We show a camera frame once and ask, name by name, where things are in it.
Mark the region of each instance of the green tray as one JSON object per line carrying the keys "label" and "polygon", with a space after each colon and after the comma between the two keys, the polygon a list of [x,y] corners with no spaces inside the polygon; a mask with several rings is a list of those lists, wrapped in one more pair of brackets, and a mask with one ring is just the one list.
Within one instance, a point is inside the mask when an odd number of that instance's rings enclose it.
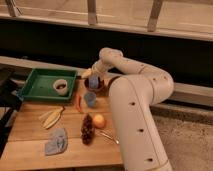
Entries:
{"label": "green tray", "polygon": [[[24,100],[46,102],[69,102],[72,96],[77,71],[35,68],[27,78],[21,91]],[[68,83],[68,93],[59,96],[53,89],[53,83],[65,79]]]}

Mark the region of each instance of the white bowl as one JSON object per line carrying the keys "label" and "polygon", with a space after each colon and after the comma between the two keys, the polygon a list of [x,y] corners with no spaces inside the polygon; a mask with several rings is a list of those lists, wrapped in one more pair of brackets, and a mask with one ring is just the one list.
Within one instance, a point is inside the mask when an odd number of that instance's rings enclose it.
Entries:
{"label": "white bowl", "polygon": [[67,81],[64,79],[58,79],[53,83],[54,90],[60,96],[65,96],[68,92]]}

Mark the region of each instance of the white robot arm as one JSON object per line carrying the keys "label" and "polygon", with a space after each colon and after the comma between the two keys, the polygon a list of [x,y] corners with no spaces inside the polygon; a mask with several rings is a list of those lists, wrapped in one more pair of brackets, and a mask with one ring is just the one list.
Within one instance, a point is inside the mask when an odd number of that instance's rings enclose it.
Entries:
{"label": "white robot arm", "polygon": [[109,90],[125,169],[171,171],[149,106],[172,94],[172,77],[160,68],[123,57],[119,50],[103,48],[99,56],[93,74],[103,77],[113,67],[128,74],[116,79]]}

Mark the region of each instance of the orange fruit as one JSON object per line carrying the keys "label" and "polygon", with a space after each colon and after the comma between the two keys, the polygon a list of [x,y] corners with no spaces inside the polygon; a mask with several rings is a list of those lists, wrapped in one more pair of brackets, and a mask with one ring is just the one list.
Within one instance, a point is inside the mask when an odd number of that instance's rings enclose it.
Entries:
{"label": "orange fruit", "polygon": [[96,114],[92,119],[93,125],[96,128],[103,129],[106,126],[106,119],[101,114]]}

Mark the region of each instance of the cup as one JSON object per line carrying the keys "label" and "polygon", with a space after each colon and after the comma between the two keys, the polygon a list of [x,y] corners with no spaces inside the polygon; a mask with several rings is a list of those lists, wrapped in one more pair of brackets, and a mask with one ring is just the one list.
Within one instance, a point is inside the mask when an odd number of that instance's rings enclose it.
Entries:
{"label": "cup", "polygon": [[58,79],[53,83],[54,90],[60,96],[65,96],[68,92],[67,81],[64,79]]}
{"label": "cup", "polygon": [[84,94],[84,100],[88,107],[94,107],[96,101],[96,94],[94,92],[88,91]]}

